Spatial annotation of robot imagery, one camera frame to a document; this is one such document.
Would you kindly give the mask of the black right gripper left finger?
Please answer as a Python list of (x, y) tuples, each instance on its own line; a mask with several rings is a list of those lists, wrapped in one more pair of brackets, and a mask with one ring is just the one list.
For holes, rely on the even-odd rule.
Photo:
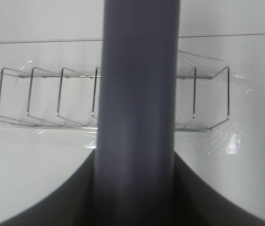
[(47, 197), (0, 222), (0, 226), (88, 226), (94, 175), (95, 151)]

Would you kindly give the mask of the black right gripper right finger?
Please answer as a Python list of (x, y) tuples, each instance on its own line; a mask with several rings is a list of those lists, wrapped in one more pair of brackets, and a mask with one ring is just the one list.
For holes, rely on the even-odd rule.
[(226, 199), (174, 153), (173, 226), (265, 226), (265, 220)]

